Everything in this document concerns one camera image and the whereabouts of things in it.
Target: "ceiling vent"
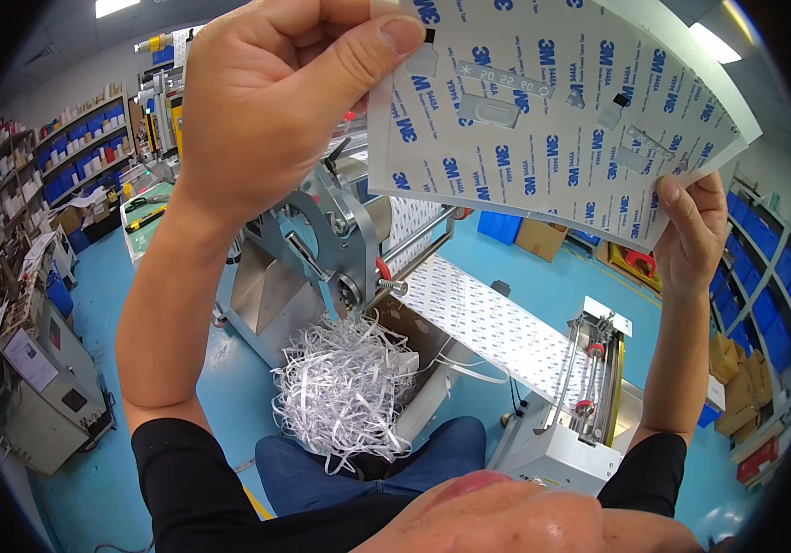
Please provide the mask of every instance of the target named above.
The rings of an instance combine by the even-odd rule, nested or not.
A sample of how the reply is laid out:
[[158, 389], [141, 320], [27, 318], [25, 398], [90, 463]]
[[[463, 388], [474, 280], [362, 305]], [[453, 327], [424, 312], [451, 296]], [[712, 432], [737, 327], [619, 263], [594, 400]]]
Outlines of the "ceiling vent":
[[36, 53], [32, 58], [28, 59], [25, 62], [24, 66], [27, 67], [38, 59], [48, 58], [49, 56], [54, 56], [57, 53], [58, 53], [58, 47], [55, 46], [53, 43], [49, 42], [48, 44], [45, 45], [45, 48], [39, 50], [39, 52]]

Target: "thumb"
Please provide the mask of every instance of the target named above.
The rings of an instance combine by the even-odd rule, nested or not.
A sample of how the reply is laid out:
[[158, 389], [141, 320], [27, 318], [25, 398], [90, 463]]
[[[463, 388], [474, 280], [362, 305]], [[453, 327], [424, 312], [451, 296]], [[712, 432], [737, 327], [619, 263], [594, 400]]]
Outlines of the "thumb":
[[[336, 124], [363, 95], [409, 58], [426, 37], [415, 18], [390, 15], [346, 31], [313, 61], [281, 82], [313, 118]], [[318, 106], [323, 106], [319, 113]]]
[[687, 257], [698, 259], [704, 256], [711, 232], [699, 215], [696, 202], [672, 176], [661, 177], [656, 183], [656, 190], [666, 215], [677, 229]]

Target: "forearm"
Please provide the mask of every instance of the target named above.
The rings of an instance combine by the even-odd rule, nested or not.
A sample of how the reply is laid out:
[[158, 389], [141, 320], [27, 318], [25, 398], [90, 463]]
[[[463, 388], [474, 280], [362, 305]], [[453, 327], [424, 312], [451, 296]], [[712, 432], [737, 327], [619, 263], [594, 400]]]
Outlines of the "forearm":
[[644, 386], [641, 426], [689, 442], [709, 387], [709, 301], [662, 300], [660, 333]]
[[141, 261], [117, 329], [122, 398], [143, 409], [194, 397], [217, 282], [237, 232], [197, 212], [178, 191]]

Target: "hand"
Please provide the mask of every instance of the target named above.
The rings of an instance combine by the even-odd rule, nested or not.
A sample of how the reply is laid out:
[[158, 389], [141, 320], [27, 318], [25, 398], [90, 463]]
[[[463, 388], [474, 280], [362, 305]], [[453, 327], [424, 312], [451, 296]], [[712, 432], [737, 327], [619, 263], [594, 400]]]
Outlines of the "hand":
[[213, 20], [189, 52], [172, 203], [235, 234], [300, 184], [424, 38], [411, 17], [369, 20], [369, 0], [254, 0]]
[[671, 219], [654, 249], [662, 294], [707, 295], [727, 240], [727, 200], [721, 177], [715, 171], [683, 190], [677, 179], [666, 176], [656, 189]]

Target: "left hand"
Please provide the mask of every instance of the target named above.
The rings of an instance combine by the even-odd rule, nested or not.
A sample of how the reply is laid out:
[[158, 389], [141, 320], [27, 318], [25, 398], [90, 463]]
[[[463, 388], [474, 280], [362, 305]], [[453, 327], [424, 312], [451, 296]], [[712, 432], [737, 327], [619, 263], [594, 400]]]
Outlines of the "left hand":
[[660, 202], [671, 219], [654, 249], [662, 295], [708, 297], [709, 283], [727, 240], [727, 199], [715, 171], [681, 188], [672, 176], [656, 183]]
[[254, 0], [202, 28], [172, 203], [234, 235], [297, 187], [344, 114], [423, 43], [415, 18], [369, 14], [369, 0]]

